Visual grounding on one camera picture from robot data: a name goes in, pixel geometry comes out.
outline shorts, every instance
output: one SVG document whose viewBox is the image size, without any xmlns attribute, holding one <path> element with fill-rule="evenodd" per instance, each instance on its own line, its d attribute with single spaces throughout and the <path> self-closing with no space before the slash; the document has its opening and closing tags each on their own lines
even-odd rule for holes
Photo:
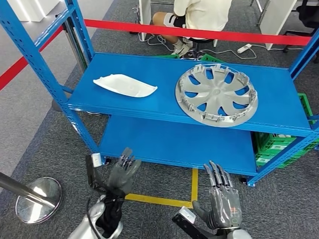
<svg viewBox="0 0 319 239">
<path fill-rule="evenodd" d="M 186 18 L 185 16 L 175 16 L 172 13 L 166 13 L 164 17 L 164 25 L 186 28 Z"/>
</svg>

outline white shirt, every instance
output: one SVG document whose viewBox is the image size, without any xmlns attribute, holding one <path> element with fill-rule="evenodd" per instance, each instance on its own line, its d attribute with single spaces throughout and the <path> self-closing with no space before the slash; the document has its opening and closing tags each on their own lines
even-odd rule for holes
<svg viewBox="0 0 319 239">
<path fill-rule="evenodd" d="M 228 21 L 232 0 L 175 0 L 174 13 L 186 15 L 186 27 L 221 31 Z"/>
</svg>

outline yellow floor marking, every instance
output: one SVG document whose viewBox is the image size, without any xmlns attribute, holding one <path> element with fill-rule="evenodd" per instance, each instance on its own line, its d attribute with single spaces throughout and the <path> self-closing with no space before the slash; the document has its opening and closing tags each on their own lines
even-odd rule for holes
<svg viewBox="0 0 319 239">
<path fill-rule="evenodd" d="M 154 204 L 161 204 L 161 205 L 166 205 L 166 206 L 174 206 L 174 207 L 179 207 L 179 208 L 182 206 L 192 208 L 191 202 L 168 199 L 168 198 L 157 198 L 157 197 L 144 196 L 144 195 L 139 195 L 139 194 L 129 194 L 125 197 L 125 199 L 143 202 L 143 203 L 154 203 Z"/>
<path fill-rule="evenodd" d="M 173 207 L 179 207 L 179 208 L 182 206 L 185 206 L 187 208 L 193 208 L 191 202 L 194 200 L 197 200 L 197 194 L 198 194 L 198 169 L 193 168 L 192 176 L 191 176 L 190 202 L 168 199 L 168 198 L 151 197 L 151 196 L 145 196 L 145 195 L 140 195 L 140 194 L 129 194 L 125 197 L 125 199 L 143 202 L 143 203 L 153 203 L 153 204 L 160 204 L 160 205 L 173 206 Z"/>
</svg>

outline black robot glove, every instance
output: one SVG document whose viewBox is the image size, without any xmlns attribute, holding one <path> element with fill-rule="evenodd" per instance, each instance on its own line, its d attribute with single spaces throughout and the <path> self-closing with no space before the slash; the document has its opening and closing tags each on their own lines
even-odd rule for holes
<svg viewBox="0 0 319 239">
<path fill-rule="evenodd" d="M 102 199 L 105 205 L 104 213 L 100 217 L 96 225 L 104 230 L 105 238 L 110 237 L 119 225 L 122 217 L 122 205 L 126 195 L 132 190 L 133 175 L 141 166 L 141 160 L 130 157 L 132 150 L 125 148 L 112 169 L 107 180 L 105 198 Z"/>
</svg>

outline chrome post base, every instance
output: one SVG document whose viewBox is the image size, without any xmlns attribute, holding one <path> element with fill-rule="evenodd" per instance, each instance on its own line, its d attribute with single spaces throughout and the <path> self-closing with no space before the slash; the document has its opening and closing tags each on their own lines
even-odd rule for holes
<svg viewBox="0 0 319 239">
<path fill-rule="evenodd" d="M 53 178 L 39 178 L 28 184 L 27 187 L 50 199 L 54 207 L 42 206 L 19 196 L 15 204 L 15 212 L 23 222 L 39 224 L 45 222 L 54 215 L 60 205 L 62 188 L 59 182 Z"/>
</svg>

